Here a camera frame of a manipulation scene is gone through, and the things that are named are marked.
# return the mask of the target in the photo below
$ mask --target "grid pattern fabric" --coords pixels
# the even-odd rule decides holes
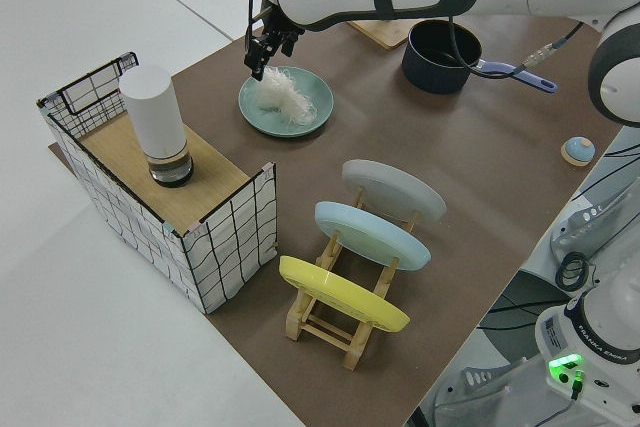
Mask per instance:
[[[118,77],[125,54],[38,101],[53,135],[107,224],[203,313],[211,313],[276,256],[276,169],[267,164],[184,235],[96,159],[80,137],[124,112]]]

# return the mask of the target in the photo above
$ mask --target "white canister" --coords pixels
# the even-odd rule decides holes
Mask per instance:
[[[139,65],[122,74],[119,82],[151,176],[166,187],[183,184],[193,173],[193,161],[171,76],[160,67]]]

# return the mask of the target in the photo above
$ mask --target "green plate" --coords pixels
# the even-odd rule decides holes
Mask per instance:
[[[261,109],[256,99],[256,85],[258,81],[249,77],[238,94],[240,111],[247,122],[260,132],[276,137],[299,137],[313,132],[324,124],[333,110],[333,94],[329,86],[307,70],[297,67],[278,67],[278,70],[288,73],[295,82],[296,90],[309,97],[318,115],[309,125],[298,125],[289,122],[280,112]]]

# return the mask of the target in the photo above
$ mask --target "brown tabletop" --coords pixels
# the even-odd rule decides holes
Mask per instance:
[[[460,23],[480,38],[485,59],[511,63],[574,25],[521,17]],[[351,202],[341,183],[349,159],[409,172],[447,203],[440,222],[414,231],[431,262],[398,272],[387,296],[411,322],[396,334],[374,331],[354,372],[341,366],[341,350],[305,333],[298,342],[285,337],[296,292],[276,260],[209,316],[306,425],[394,427],[411,415],[584,179],[587,169],[566,163],[561,145],[583,135],[602,153],[619,130],[587,95],[596,42],[585,28],[539,67],[559,84],[556,94],[472,76],[460,93],[439,96],[405,79],[404,47],[386,51],[346,25],[309,32],[293,58],[271,62],[311,70],[333,90],[328,122],[297,139],[264,135],[242,117],[237,95],[249,76],[242,40],[174,77],[187,125],[246,173],[276,162],[281,254],[313,262],[321,253],[327,239],[314,206]],[[335,271],[370,286],[380,272],[348,252]]]

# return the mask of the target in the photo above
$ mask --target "wooden board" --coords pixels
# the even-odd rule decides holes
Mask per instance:
[[[402,45],[407,40],[411,27],[422,20],[354,20],[349,24],[385,49],[391,50]]]
[[[195,169],[191,179],[177,188],[162,187],[151,178],[126,113],[81,139],[91,153],[180,235],[249,180],[195,132],[186,126],[185,130]]]

